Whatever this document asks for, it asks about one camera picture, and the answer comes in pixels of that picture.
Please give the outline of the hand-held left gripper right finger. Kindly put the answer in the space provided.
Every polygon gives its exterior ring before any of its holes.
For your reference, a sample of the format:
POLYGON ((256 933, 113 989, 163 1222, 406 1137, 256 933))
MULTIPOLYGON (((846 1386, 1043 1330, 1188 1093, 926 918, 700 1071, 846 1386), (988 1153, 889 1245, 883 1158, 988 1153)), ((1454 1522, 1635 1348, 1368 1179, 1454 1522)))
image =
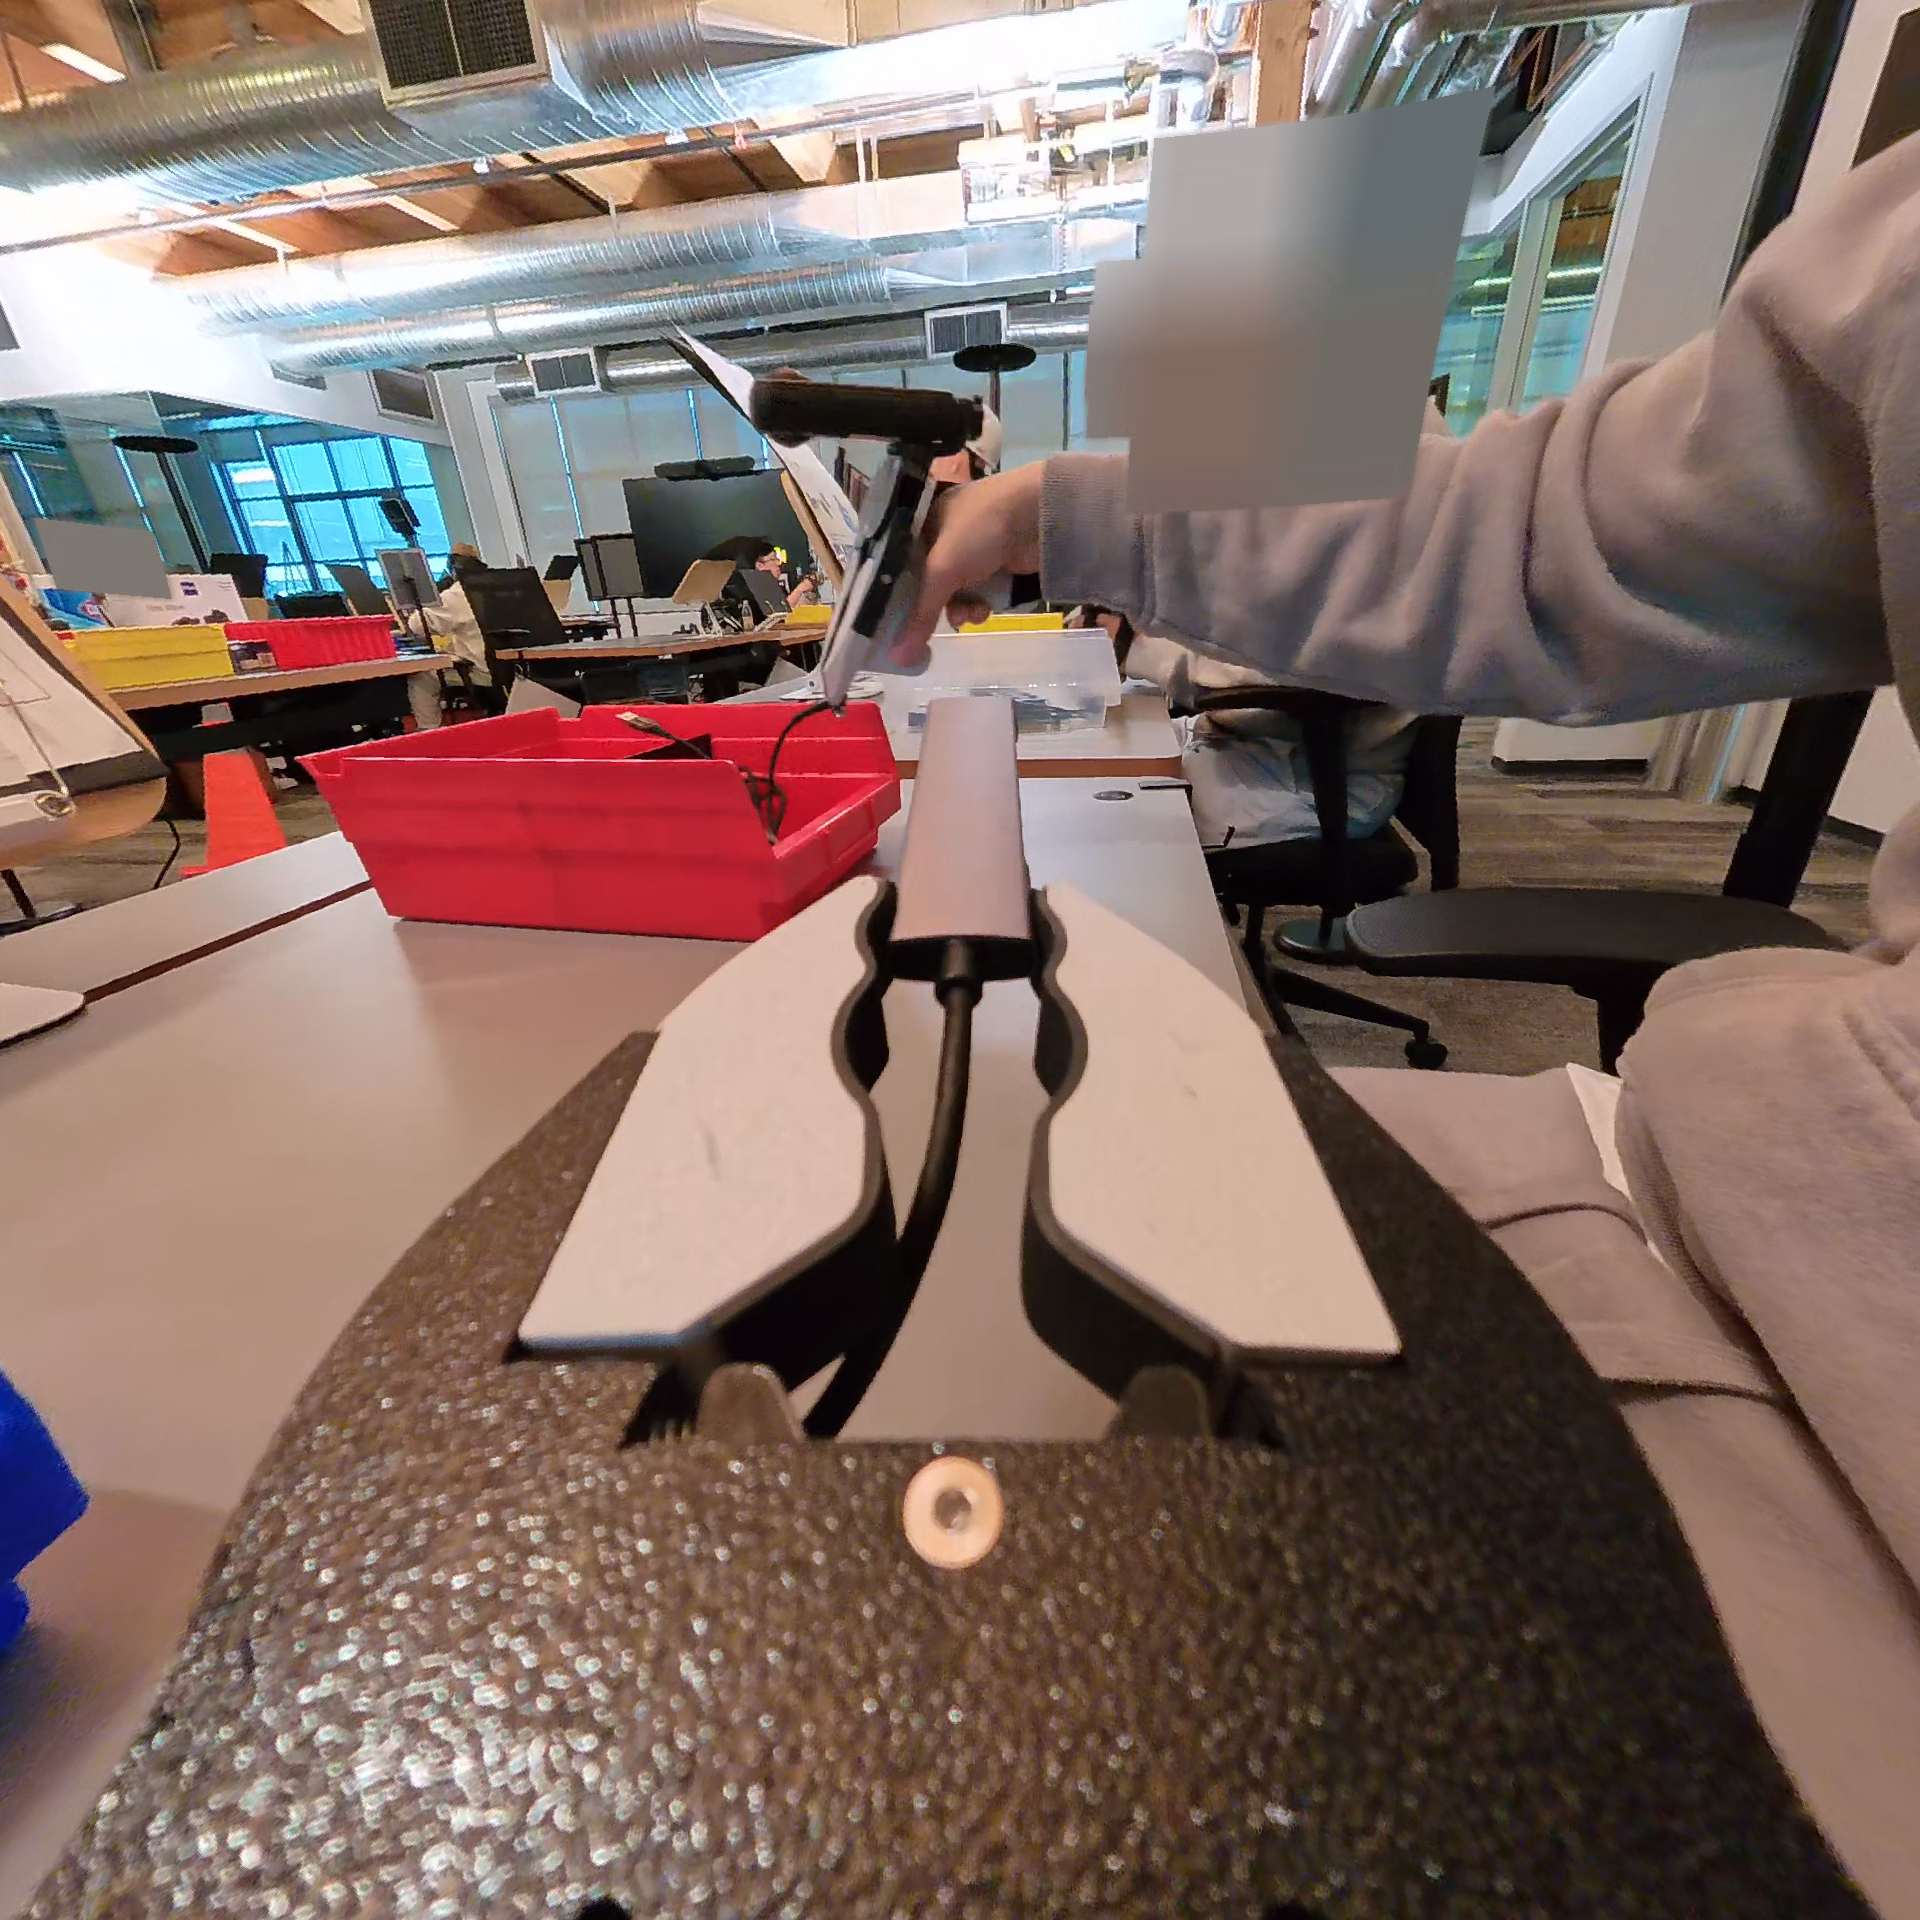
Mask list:
POLYGON ((1101 1398, 1173 1369, 1392 1369, 1401 1324, 1265 1026, 1076 888, 1043 888, 1043 1122, 1018 1311, 1101 1398))

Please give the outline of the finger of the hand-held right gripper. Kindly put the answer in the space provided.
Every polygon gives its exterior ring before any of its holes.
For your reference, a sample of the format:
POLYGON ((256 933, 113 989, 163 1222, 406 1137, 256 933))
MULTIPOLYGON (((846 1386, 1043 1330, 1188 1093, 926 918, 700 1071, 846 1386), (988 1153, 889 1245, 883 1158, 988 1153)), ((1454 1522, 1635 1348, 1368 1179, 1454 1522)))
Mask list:
POLYGON ((846 712, 852 675, 889 664, 897 625, 906 625, 897 588, 862 588, 862 593, 846 588, 837 611, 833 611, 833 626, 825 626, 825 659, 819 659, 819 703, 846 712))

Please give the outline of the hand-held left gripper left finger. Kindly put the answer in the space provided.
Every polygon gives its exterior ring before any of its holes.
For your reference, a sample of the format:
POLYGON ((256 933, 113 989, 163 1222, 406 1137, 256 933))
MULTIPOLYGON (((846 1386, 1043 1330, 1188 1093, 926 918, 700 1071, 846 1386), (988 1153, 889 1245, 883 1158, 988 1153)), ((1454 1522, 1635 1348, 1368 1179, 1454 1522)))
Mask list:
POLYGON ((530 1354, 801 1386, 879 1324, 897 1279, 871 1108, 883 927, 889 888, 860 870, 652 1026, 516 1330, 530 1354))

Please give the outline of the grey USB hub with cable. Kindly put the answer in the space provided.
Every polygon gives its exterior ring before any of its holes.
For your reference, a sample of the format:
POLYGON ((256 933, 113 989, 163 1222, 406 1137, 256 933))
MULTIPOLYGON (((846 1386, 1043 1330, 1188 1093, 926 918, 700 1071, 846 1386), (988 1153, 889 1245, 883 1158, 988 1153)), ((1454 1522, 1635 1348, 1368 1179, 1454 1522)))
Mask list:
POLYGON ((926 979, 942 1003, 933 1122, 926 1122, 915 1213, 897 1222, 889 1291, 879 1306, 879 1324, 837 1360, 833 1386, 801 1413, 814 1438, 846 1435, 926 1284, 969 1137, 971 1008, 988 979, 1018 979, 1024 966, 1034 966, 1034 904, 1018 852, 1012 703, 933 697, 915 773, 889 927, 879 949, 883 989, 926 979))

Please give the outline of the red divided parts bin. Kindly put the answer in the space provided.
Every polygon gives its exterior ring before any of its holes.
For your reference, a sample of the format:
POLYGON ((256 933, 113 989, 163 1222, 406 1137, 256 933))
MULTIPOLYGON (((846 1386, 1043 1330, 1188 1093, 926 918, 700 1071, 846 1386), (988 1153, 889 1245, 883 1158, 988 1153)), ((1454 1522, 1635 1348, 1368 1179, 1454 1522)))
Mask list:
POLYGON ((302 755, 391 918, 764 940, 897 813, 879 703, 519 712, 302 755))

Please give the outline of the blue parts bin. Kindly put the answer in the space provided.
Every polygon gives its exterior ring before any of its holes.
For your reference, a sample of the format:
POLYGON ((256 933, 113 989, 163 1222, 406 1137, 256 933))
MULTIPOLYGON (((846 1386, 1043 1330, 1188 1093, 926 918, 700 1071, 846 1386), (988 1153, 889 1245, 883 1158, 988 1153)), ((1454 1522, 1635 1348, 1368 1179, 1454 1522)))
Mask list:
POLYGON ((0 1377, 0 1648, 24 1631, 24 1562, 43 1562, 88 1514, 88 1487, 54 1449, 47 1417, 0 1377))

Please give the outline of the person's right forearm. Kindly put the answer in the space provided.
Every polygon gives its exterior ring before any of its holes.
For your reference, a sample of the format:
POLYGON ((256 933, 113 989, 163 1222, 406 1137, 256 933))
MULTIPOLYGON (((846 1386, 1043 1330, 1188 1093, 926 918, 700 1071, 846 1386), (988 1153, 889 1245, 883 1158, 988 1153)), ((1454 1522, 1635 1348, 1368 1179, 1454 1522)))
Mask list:
POLYGON ((1418 719, 1639 723, 1920 688, 1920 140, 1841 178, 1717 328, 1425 437, 1401 501, 1130 511, 1043 466, 1043 588, 1418 719))

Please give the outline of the long office desk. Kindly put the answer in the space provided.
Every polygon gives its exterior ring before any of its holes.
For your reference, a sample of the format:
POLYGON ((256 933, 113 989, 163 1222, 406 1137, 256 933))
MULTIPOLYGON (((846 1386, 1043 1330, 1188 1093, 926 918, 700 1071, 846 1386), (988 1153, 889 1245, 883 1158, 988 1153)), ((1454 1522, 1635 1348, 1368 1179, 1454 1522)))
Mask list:
POLYGON ((609 635, 609 644, 535 644, 535 647, 495 647, 498 664, 519 673, 576 673, 576 664, 679 664, 679 659, 737 659, 737 647, 773 647, 773 659, 819 659, 825 626, 737 626, 737 635, 609 635))
POLYGON ((442 673, 451 673, 451 659, 375 659, 375 664, 203 675, 203 681, 136 681, 136 688, 106 688, 106 703, 113 712, 203 712, 203 703, 248 703, 248 697, 442 675, 442 673))

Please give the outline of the person's right hand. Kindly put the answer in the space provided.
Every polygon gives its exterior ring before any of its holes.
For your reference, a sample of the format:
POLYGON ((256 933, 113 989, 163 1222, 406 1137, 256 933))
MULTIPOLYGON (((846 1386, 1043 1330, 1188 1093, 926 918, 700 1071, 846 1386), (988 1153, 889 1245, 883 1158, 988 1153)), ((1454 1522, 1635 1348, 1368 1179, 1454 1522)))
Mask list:
POLYGON ((1043 577, 1043 459, 926 508, 879 673, 926 673, 933 626, 988 625, 1018 577, 1043 577))

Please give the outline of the clear plastic storage box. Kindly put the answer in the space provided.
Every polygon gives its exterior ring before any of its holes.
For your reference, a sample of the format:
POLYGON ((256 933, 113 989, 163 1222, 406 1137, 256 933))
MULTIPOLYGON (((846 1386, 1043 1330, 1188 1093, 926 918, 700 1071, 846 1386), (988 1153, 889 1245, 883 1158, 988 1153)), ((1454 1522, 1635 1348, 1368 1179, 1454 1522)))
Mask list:
POLYGON ((1123 712, 1112 644, 1101 626, 969 626, 933 635, 926 675, 906 681, 906 730, 926 703, 1006 697, 1012 730, 1101 730, 1123 712))

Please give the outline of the black computer monitor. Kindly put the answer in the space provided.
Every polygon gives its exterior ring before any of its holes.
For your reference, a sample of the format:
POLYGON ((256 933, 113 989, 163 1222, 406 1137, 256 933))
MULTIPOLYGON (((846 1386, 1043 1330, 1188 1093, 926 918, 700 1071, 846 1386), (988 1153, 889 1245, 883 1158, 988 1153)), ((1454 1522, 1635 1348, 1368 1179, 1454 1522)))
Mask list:
POLYGON ((726 480, 619 480, 643 593, 675 593, 679 567, 726 543, 773 543, 790 559, 814 557, 787 480, 773 466, 726 480))

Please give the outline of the person's legs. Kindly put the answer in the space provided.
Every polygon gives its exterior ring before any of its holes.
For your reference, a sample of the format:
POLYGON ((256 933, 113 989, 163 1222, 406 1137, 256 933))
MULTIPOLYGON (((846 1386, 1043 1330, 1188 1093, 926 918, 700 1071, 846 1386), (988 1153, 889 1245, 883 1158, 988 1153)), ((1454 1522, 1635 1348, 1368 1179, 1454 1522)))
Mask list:
POLYGON ((1735 1683, 1872 1913, 1920 1913, 1910 1567, 1761 1342, 1677 1279, 1594 1153, 1579 1071, 1329 1082, 1511 1257, 1626 1417, 1735 1683))

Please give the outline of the red storage bin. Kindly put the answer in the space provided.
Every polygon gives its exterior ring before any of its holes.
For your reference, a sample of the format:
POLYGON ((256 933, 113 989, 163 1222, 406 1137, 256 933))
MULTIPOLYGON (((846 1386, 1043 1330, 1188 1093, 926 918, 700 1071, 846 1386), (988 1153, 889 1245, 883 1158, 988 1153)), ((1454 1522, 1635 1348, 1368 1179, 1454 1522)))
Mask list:
POLYGON ((341 673, 391 664, 391 613, 274 613, 274 625, 221 625, 230 647, 264 647, 267 673, 341 673))

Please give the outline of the instruction sheet on stand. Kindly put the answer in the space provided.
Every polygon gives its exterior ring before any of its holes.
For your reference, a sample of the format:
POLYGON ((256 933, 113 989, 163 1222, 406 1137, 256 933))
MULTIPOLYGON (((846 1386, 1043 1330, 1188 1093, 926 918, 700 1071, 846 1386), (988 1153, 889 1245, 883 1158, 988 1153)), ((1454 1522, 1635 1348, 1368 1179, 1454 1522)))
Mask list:
MULTIPOLYGON (((0 588, 0 611, 19 611, 47 647, 64 659, 64 644, 43 625, 43 611, 8 579, 0 588)), ((19 870, 43 869, 43 861, 64 861, 78 845, 103 845, 103 841, 124 841, 124 829, 141 829, 151 821, 163 813, 163 780, 151 782, 124 782, 124 792, 97 792, 97 798, 54 798, 54 792, 32 792, 32 798, 0 798, 0 877, 8 877, 8 933, 24 933, 43 927, 47 913, 32 913, 19 870)))

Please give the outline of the silver ventilation duct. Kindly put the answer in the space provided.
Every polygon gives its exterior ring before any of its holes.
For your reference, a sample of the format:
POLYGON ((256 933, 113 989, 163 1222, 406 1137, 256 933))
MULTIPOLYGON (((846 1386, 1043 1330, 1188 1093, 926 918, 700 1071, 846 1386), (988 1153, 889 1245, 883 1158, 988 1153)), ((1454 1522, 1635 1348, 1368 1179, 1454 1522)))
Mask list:
POLYGON ((1188 8, 361 8, 362 35, 248 45, 8 108, 8 187, 141 184, 246 202, 341 178, 675 127, 801 127, 852 105, 1006 98, 1180 39, 1188 8))
POLYGON ((801 261, 879 261, 1066 222, 1061 195, 969 202, 969 178, 825 184, 665 202, 584 222, 425 237, 178 276, 218 337, 256 337, 293 382, 516 357, 507 304, 609 304, 801 261))

